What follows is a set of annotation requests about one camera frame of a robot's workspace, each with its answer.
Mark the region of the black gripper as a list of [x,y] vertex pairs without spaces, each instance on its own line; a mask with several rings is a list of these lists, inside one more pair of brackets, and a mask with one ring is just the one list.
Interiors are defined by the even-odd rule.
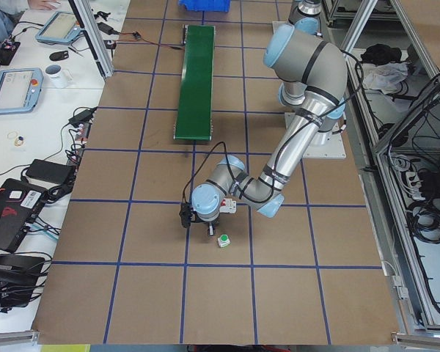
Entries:
[[190,223],[207,223],[208,235],[215,235],[215,225],[219,221],[220,213],[214,213],[211,216],[205,214],[198,214],[196,211],[192,211],[190,215]]

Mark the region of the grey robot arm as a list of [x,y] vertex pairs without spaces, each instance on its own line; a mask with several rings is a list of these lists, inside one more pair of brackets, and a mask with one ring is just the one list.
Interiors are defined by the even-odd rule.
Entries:
[[290,12],[288,15],[288,22],[295,25],[304,18],[317,20],[319,18],[321,10],[321,0],[292,1]]
[[250,176],[240,159],[225,154],[190,200],[181,203],[179,216],[185,228],[192,223],[214,227],[228,196],[274,217],[284,202],[282,190],[315,135],[333,128],[331,117],[345,103],[348,71],[336,45],[285,23],[275,30],[263,62],[282,80],[279,99],[293,110],[293,119],[259,177]]

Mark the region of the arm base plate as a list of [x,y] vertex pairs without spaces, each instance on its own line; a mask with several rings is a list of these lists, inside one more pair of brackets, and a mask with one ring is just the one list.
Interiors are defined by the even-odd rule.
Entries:
[[346,151],[340,133],[334,134],[339,129],[338,122],[335,120],[330,131],[318,131],[304,151],[301,158],[310,159],[346,159]]

